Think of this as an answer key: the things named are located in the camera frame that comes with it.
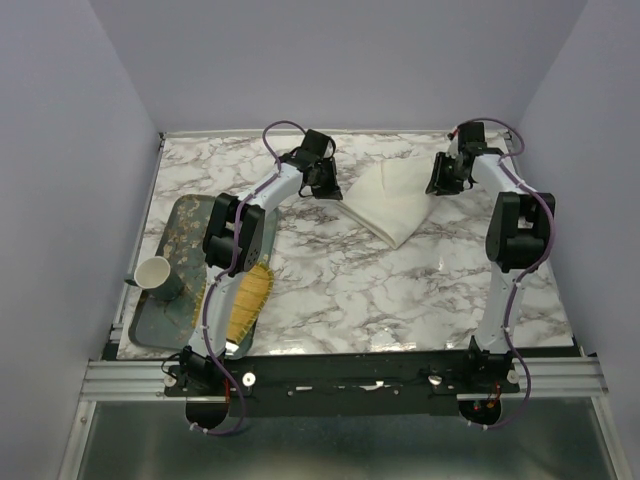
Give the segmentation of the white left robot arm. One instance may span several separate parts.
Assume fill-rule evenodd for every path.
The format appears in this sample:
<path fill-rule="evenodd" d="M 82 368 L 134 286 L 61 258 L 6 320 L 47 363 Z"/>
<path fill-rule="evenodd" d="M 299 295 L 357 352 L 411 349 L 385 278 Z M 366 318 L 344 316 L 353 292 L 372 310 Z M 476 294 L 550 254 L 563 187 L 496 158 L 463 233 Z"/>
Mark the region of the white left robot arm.
<path fill-rule="evenodd" d="M 304 188 L 320 200 L 340 200 L 334 155 L 336 143 L 328 135 L 308 129 L 299 146 L 277 154 L 262 134 L 275 166 L 239 195 L 219 194 L 203 238 L 206 289 L 199 323 L 182 350 L 180 366 L 187 382 L 201 395 L 214 393 L 222 380 L 227 331 L 240 284 L 259 260 L 267 216 Z"/>

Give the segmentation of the cream cloth napkin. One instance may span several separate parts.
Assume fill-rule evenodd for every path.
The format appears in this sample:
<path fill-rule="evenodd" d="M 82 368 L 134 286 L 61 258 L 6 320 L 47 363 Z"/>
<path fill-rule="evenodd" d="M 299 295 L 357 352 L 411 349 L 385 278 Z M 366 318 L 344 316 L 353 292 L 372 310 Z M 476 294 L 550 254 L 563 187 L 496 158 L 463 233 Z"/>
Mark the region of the cream cloth napkin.
<path fill-rule="evenodd" d="M 431 157 L 381 161 L 354 182 L 338 208 L 396 250 L 439 203 L 426 193 L 433 167 Z"/>

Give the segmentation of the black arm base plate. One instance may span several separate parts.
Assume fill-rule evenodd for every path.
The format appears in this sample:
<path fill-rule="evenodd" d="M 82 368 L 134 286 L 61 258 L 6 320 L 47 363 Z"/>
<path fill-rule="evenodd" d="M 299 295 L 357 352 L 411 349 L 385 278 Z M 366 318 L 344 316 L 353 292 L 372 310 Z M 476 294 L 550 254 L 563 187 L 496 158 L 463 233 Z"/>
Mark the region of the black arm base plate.
<path fill-rule="evenodd" d="M 247 356 L 220 369 L 169 369 L 168 397 L 211 405 L 233 416 L 455 416 L 463 396 L 517 393 L 513 360 L 478 367 L 468 351 Z"/>

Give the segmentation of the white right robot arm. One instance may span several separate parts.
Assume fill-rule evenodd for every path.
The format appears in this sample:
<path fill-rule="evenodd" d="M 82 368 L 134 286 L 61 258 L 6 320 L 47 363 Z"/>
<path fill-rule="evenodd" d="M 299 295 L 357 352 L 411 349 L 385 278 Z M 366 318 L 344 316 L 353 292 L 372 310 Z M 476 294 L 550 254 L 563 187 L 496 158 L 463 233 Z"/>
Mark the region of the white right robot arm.
<path fill-rule="evenodd" d="M 480 392 L 496 380 L 494 364 L 516 355 L 511 339 L 530 277 L 550 256 L 555 241 L 555 197 L 540 193 L 510 166 L 513 153 L 490 147 L 487 118 L 468 120 L 448 134 L 449 149 L 435 156 L 425 193 L 453 196 L 480 185 L 493 202 L 485 237 L 491 284 L 485 311 L 460 367 L 460 379 Z"/>

